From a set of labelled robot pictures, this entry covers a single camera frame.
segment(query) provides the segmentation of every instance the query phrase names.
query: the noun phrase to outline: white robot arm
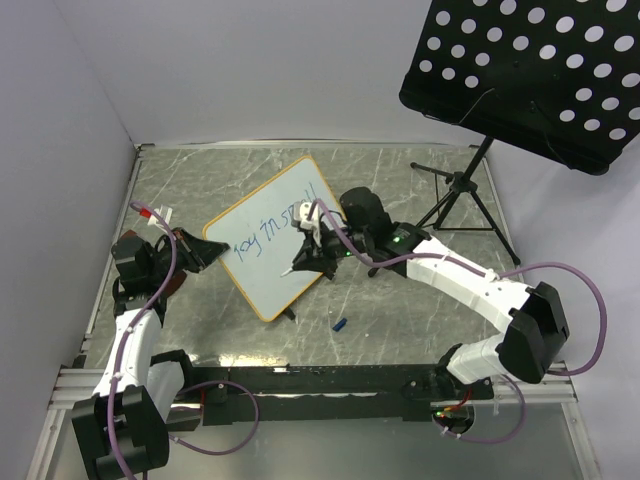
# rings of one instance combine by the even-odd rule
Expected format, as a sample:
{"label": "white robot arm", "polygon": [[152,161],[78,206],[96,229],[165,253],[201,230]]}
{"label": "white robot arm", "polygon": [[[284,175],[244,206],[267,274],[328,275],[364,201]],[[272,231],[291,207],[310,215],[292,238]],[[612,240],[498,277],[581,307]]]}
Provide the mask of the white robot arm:
{"label": "white robot arm", "polygon": [[318,271],[332,278],[337,260],[352,254],[340,238],[346,237],[357,252],[377,262],[369,266],[389,268],[443,291],[500,332],[447,352],[441,364],[457,381],[468,385],[505,373],[529,383],[542,380],[569,336],[553,287],[540,283],[533,288],[501,279],[414,225],[391,222],[380,199],[365,187],[349,190],[340,202],[346,226],[339,231],[330,230],[321,220],[320,209],[313,209],[311,203],[296,206],[293,224],[305,233],[305,241],[291,271]]}

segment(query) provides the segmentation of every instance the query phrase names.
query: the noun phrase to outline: tripod stand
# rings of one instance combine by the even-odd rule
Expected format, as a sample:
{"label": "tripod stand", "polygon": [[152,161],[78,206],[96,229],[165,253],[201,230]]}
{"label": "tripod stand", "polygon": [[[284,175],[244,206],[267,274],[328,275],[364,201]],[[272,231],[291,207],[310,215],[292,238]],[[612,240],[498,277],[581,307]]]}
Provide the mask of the tripod stand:
{"label": "tripod stand", "polygon": [[[419,165],[415,162],[411,163],[411,168],[417,169],[417,170],[424,170],[425,172],[430,172],[437,176],[444,177],[445,182],[449,184],[449,191],[447,192],[447,194],[444,197],[442,197],[440,201],[438,201],[438,203],[436,203],[433,206],[433,208],[429,210],[427,214],[420,219],[418,223],[416,223],[416,226],[422,228],[433,216],[435,216],[436,214],[438,214],[438,212],[440,212],[440,209],[442,209],[442,211],[438,214],[438,218],[436,218],[436,221],[433,224],[434,230],[453,231],[453,232],[495,232],[500,242],[502,242],[502,245],[504,245],[505,250],[513,260],[514,265],[520,265],[521,263],[520,258],[516,255],[516,252],[513,251],[513,248],[511,248],[511,245],[509,245],[509,242],[507,241],[506,237],[502,233],[502,230],[500,230],[500,227],[498,226],[496,221],[493,219],[493,217],[489,213],[489,210],[487,210],[487,207],[478,196],[478,193],[477,193],[478,185],[475,182],[471,181],[471,176],[473,175],[473,173],[476,171],[476,169],[482,162],[482,159],[484,158],[485,154],[487,153],[487,150],[489,150],[489,147],[491,146],[492,143],[493,143],[493,138],[485,137],[485,139],[482,141],[482,144],[480,145],[480,148],[478,148],[478,151],[473,156],[471,163],[469,163],[469,166],[467,166],[464,172],[449,173],[449,172],[444,172],[442,170],[438,170],[436,168],[425,167],[424,165]],[[456,201],[458,200],[460,195],[463,193],[468,193],[469,195],[471,195],[471,198],[473,198],[473,200],[476,202],[476,205],[478,206],[478,208],[480,209],[484,217],[487,219],[487,222],[489,222],[489,225],[491,225],[490,227],[447,228],[442,226],[442,223],[447,218],[447,215],[449,215]],[[378,271],[377,268],[372,268],[371,270],[369,270],[369,273],[368,273],[369,277],[373,277],[377,271]]]}

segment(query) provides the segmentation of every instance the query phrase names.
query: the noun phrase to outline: whiteboard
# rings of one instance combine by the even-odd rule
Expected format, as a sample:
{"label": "whiteboard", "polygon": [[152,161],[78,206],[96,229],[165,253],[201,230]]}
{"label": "whiteboard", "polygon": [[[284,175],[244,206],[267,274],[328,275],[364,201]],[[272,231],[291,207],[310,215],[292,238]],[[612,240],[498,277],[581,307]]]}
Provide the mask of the whiteboard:
{"label": "whiteboard", "polygon": [[322,199],[342,211],[311,156],[282,170],[242,200],[211,220],[202,236],[231,247],[220,263],[258,316],[270,322],[322,274],[292,272],[304,234],[291,226],[293,204]]}

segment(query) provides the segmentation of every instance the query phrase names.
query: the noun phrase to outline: blue marker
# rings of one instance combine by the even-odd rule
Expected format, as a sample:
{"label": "blue marker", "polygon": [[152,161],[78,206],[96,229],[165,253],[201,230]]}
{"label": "blue marker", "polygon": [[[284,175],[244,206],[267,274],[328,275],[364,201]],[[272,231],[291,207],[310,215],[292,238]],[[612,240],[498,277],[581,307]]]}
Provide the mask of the blue marker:
{"label": "blue marker", "polygon": [[347,319],[343,318],[338,323],[336,323],[333,327],[331,327],[331,329],[334,332],[339,332],[342,329],[342,327],[344,327],[346,324],[347,324]]}

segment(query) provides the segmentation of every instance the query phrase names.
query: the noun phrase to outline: white wall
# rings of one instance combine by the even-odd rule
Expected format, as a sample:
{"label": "white wall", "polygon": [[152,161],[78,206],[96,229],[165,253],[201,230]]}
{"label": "white wall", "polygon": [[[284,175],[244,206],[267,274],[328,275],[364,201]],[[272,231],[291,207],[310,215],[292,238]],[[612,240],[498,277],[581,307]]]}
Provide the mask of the white wall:
{"label": "white wall", "polygon": [[4,2],[0,45],[0,472],[19,479],[80,346],[134,152],[53,2]]}
{"label": "white wall", "polygon": [[[600,362],[575,377],[580,407],[606,480],[637,478],[640,419],[640,142],[601,177],[570,171],[520,149],[496,143],[490,166],[509,230],[524,264],[558,260],[587,273],[600,287],[609,332]],[[570,367],[593,352],[597,309],[582,283],[541,271],[560,291],[571,338]]]}
{"label": "white wall", "polygon": [[136,143],[477,143],[398,100],[428,0],[54,0]]}

